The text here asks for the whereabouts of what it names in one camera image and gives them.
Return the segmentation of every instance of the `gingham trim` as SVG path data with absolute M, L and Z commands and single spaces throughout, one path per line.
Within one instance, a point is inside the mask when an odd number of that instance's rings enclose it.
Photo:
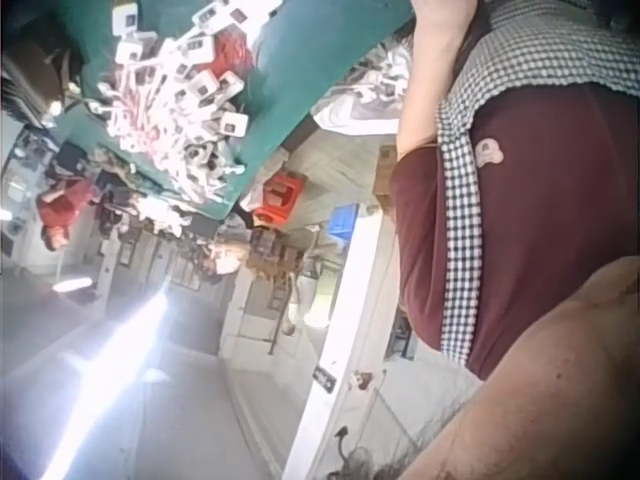
M 447 273 L 441 349 L 466 365 L 482 273 L 482 212 L 469 131 L 475 113 L 510 88 L 598 83 L 640 97 L 640 45 L 598 27 L 580 5 L 496 2 L 483 38 L 438 111 L 447 211 Z

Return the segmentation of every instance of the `sign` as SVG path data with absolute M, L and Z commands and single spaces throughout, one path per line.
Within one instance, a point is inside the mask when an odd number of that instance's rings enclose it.
M 336 377 L 327 372 L 320 365 L 317 365 L 313 371 L 313 379 L 324 388 L 327 393 L 333 393 L 333 389 L 336 388 Z

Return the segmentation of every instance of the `shirt logo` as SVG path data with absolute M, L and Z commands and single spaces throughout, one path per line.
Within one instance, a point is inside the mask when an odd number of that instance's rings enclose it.
M 500 144 L 493 138 L 485 138 L 478 142 L 475 153 L 478 168 L 482 168 L 488 163 L 502 163 L 504 160 L 504 153 L 500 150 Z

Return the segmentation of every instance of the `red shirt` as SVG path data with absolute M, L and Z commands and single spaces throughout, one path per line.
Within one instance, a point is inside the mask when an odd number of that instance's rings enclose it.
M 69 180 L 64 193 L 49 203 L 36 200 L 38 214 L 45 227 L 68 229 L 92 198 L 93 184 L 85 179 Z
M 479 378 L 592 273 L 638 254 L 638 111 L 636 98 L 584 85 L 509 91 L 476 114 L 474 147 L 490 138 L 504 154 L 478 170 L 483 271 L 467 367 Z M 391 190 L 409 319 L 439 349 L 447 244 L 437 147 L 401 160 Z

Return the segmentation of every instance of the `skin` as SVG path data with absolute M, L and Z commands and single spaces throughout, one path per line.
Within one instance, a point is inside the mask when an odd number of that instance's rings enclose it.
M 396 138 L 400 159 L 435 139 L 438 105 L 451 88 L 453 66 L 477 8 L 477 0 L 412 3 L 416 30 L 411 76 Z
M 433 141 L 477 0 L 413 0 L 399 157 Z M 601 478 L 640 427 L 640 257 L 596 272 L 513 345 L 403 480 Z
M 51 240 L 51 245 L 55 250 L 61 250 L 69 244 L 69 240 L 65 236 L 62 227 L 48 228 L 47 237 Z

